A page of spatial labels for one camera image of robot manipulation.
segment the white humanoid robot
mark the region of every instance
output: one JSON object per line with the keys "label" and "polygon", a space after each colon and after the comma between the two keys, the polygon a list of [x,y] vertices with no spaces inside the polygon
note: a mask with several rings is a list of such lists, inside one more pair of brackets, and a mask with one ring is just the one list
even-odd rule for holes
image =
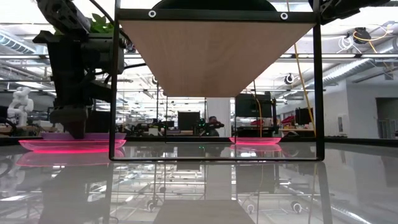
{"label": "white humanoid robot", "polygon": [[14,99],[8,106],[7,115],[11,118],[12,122],[16,122],[16,116],[19,118],[17,124],[18,127],[25,126],[27,121],[27,112],[33,111],[33,100],[29,99],[28,94],[30,93],[30,88],[18,87],[12,96]]}

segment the shelf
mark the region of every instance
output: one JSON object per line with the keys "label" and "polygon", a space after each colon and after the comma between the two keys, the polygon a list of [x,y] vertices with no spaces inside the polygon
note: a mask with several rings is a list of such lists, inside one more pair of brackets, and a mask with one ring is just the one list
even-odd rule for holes
{"label": "shelf", "polygon": [[167,95],[191,97],[235,97],[316,23],[312,12],[120,9],[118,16]]}

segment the plywood board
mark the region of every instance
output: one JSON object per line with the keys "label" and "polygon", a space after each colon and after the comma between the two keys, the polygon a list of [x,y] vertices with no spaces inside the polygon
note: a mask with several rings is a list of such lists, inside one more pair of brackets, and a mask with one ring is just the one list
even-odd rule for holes
{"label": "plywood board", "polygon": [[238,201],[166,200],[154,224],[253,224]]}
{"label": "plywood board", "polygon": [[168,96],[235,97],[313,24],[121,21]]}

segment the green plant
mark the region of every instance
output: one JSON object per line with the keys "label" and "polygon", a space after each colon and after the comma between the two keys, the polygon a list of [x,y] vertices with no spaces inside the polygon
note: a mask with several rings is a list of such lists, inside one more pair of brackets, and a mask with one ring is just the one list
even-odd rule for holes
{"label": "green plant", "polygon": [[[90,33],[92,34],[110,34],[113,33],[113,25],[110,22],[106,22],[105,16],[100,16],[98,14],[93,13],[93,19],[88,18],[90,22]],[[56,27],[54,27],[55,33],[54,35],[63,35],[61,31],[59,31]]]}

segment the reflective table surface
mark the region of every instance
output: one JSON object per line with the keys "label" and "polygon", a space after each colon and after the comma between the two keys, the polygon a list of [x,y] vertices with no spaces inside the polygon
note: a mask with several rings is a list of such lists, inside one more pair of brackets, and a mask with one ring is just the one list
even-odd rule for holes
{"label": "reflective table surface", "polygon": [[[245,146],[239,156],[307,156],[313,147],[279,146]],[[170,147],[142,142],[117,153],[206,151]],[[106,152],[39,154],[3,146],[0,223],[397,223],[398,149],[326,148],[324,162],[133,163],[110,162]],[[206,156],[236,152],[218,150]]]}

